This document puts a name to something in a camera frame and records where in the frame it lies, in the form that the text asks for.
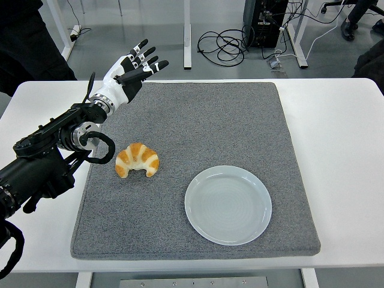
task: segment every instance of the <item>white plate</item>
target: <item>white plate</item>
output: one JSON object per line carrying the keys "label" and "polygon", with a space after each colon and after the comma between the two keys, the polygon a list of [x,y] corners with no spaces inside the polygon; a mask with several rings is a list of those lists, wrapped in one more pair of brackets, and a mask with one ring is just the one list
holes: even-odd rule
{"label": "white plate", "polygon": [[271,197],[252,173],[215,166],[199,173],[185,194],[185,212],[204,238],[241,245],[259,237],[271,219]]}

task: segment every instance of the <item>black computer case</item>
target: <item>black computer case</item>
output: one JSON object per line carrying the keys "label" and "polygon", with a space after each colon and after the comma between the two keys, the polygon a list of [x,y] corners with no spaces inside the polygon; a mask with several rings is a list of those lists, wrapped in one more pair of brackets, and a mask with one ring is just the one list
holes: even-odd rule
{"label": "black computer case", "polygon": [[[275,48],[287,6],[288,0],[245,0],[243,21],[247,44],[251,47]],[[266,20],[266,16],[273,19],[274,24]]]}

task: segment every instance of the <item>robotic arm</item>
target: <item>robotic arm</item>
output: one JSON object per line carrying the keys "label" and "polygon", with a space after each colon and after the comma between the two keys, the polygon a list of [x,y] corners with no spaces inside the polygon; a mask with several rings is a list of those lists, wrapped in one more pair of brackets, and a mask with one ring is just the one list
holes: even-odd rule
{"label": "robotic arm", "polygon": [[[84,161],[106,164],[112,159],[115,144],[100,132],[97,124],[103,123],[121,104],[132,101],[142,82],[168,65],[168,61],[156,62],[157,56],[142,63],[155,51],[153,47],[138,55],[147,43],[147,39],[143,40],[128,55],[120,57],[105,75],[102,87],[89,97],[93,73],[82,103],[73,104],[13,146],[17,158],[0,170],[0,248],[15,238],[16,249],[0,272],[0,279],[20,260],[24,245],[22,232],[6,219],[25,202],[23,211],[31,213],[42,197],[54,199],[73,188],[73,173]],[[100,140],[109,147],[107,155],[101,159],[88,157]],[[73,153],[63,159],[59,148]]]}

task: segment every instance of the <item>black shoe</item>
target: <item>black shoe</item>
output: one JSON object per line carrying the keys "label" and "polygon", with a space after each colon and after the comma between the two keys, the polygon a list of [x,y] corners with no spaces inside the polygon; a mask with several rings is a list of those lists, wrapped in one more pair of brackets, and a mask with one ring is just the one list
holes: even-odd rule
{"label": "black shoe", "polygon": [[384,36],[384,23],[381,21],[381,19],[372,26],[372,30]]}
{"label": "black shoe", "polygon": [[341,36],[347,41],[353,41],[355,35],[353,33],[353,28],[355,27],[354,23],[346,22],[345,20],[341,24]]}

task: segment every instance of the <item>gray floor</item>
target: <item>gray floor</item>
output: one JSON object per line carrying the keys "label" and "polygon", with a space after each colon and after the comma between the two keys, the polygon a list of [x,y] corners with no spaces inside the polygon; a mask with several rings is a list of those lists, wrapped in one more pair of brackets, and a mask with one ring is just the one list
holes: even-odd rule
{"label": "gray floor", "polygon": [[[48,30],[60,50],[64,45],[60,39],[48,5],[40,9]],[[59,0],[67,28],[77,24],[66,0]],[[309,67],[302,70],[293,56],[280,57],[283,74],[269,69],[262,58],[260,49],[250,49],[245,61],[236,67],[223,68],[209,63],[197,53],[199,37],[207,31],[221,32],[225,29],[241,29],[245,0],[193,0],[191,1],[192,24],[192,69],[183,69],[183,1],[162,0],[121,0],[123,17],[119,14],[117,0],[83,0],[85,14],[80,1],[70,0],[80,24],[92,30],[82,35],[68,60],[79,80],[88,80],[96,72],[96,79],[102,79],[106,71],[121,56],[144,38],[149,39],[148,47],[156,46],[160,59],[166,59],[170,65],[151,79],[267,79],[286,75],[288,78],[338,78],[350,77],[359,55],[366,52],[382,37],[371,32],[371,26],[380,16],[366,14],[359,22],[356,39],[346,42],[337,28],[317,40],[308,58]],[[384,7],[384,0],[379,1]],[[317,14],[320,2],[315,3],[312,13]],[[337,15],[338,8],[329,8],[325,15],[318,16],[319,21],[328,22]],[[339,25],[351,7],[345,7],[339,16]],[[302,40],[302,49],[307,55],[313,40],[335,23],[321,24],[310,20]],[[287,52],[292,47],[287,43]],[[278,43],[278,49],[284,50],[284,43]],[[265,55],[273,49],[265,49]],[[10,101],[10,97],[0,93],[0,115]],[[317,269],[320,288],[328,287],[384,287],[384,268],[338,268]],[[298,270],[255,272],[269,275],[270,287],[302,287]],[[94,275],[92,286],[118,287],[120,279],[139,278],[142,275],[122,273],[100,273]],[[74,287],[75,274],[11,274],[0,280],[0,287]]]}

